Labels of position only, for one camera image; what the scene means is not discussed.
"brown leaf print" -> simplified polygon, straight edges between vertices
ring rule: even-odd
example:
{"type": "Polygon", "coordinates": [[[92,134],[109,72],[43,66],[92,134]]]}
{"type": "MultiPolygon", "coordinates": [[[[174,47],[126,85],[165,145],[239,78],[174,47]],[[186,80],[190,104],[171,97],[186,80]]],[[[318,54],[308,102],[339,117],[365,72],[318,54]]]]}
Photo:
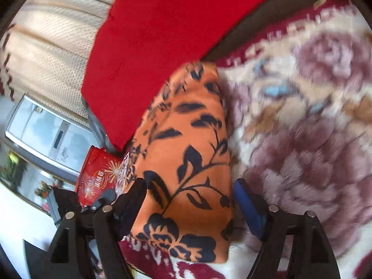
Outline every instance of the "brown leaf print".
{"type": "Polygon", "coordinates": [[[282,108],[282,104],[266,106],[261,114],[253,119],[244,131],[243,140],[250,142],[257,134],[267,133],[278,128],[277,120],[278,111],[282,108]]]}
{"type": "Polygon", "coordinates": [[[359,122],[372,125],[372,100],[368,96],[364,96],[359,104],[346,102],[342,111],[359,122]]]}

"folded orange cloth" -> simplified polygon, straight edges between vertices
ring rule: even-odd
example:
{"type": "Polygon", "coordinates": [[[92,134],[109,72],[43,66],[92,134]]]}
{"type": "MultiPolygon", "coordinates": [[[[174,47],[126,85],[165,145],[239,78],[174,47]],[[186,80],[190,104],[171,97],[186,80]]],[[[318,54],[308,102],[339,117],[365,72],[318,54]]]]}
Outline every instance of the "folded orange cloth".
{"type": "Polygon", "coordinates": [[[166,82],[138,127],[124,190],[147,195],[132,228],[174,257],[227,260],[232,227],[230,153],[215,65],[186,64],[166,82]]]}

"logo on red bag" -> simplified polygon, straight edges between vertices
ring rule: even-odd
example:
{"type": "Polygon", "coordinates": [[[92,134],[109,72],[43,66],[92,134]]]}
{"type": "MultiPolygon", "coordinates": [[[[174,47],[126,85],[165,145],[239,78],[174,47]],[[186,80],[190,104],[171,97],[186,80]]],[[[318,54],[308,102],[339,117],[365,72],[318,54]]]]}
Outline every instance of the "logo on red bag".
{"type": "Polygon", "coordinates": [[[104,170],[99,170],[93,175],[93,185],[98,189],[106,188],[108,183],[108,178],[104,170]]]}

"starburst graphic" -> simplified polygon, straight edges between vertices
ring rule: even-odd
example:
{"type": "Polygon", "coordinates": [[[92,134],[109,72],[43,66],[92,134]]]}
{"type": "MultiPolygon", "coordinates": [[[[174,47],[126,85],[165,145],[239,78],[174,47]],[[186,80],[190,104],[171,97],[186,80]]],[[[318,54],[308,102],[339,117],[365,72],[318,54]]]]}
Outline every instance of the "starburst graphic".
{"type": "Polygon", "coordinates": [[[93,181],[85,181],[84,182],[84,197],[85,198],[95,198],[97,196],[97,192],[94,190],[94,183],[93,181]]]}
{"type": "Polygon", "coordinates": [[[117,181],[120,174],[121,163],[110,160],[106,167],[105,173],[109,176],[110,183],[117,181]]]}

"white surface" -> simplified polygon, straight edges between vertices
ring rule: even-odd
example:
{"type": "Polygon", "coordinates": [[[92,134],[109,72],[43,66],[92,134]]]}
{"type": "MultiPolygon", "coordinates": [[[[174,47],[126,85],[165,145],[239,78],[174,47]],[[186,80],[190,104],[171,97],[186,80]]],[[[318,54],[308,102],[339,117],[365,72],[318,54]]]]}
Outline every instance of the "white surface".
{"type": "Polygon", "coordinates": [[[29,279],[23,239],[46,250],[56,231],[47,214],[0,184],[0,243],[22,279],[29,279]]]}

